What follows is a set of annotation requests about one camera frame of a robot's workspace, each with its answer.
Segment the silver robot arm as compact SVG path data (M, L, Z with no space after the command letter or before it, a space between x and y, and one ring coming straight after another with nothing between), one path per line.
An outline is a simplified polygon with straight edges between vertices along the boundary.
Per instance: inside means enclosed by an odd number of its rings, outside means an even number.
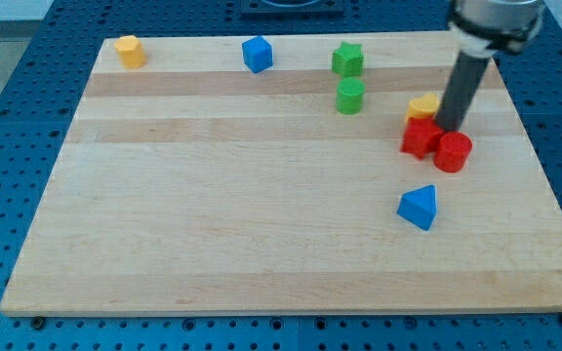
M541 31L544 10L541 0L453 0L447 24L470 57L520 55Z

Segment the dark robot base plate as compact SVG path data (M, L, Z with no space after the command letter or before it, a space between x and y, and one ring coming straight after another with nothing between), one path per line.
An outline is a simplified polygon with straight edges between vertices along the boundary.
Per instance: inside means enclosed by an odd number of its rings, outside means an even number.
M238 0L240 15L340 15L344 0Z

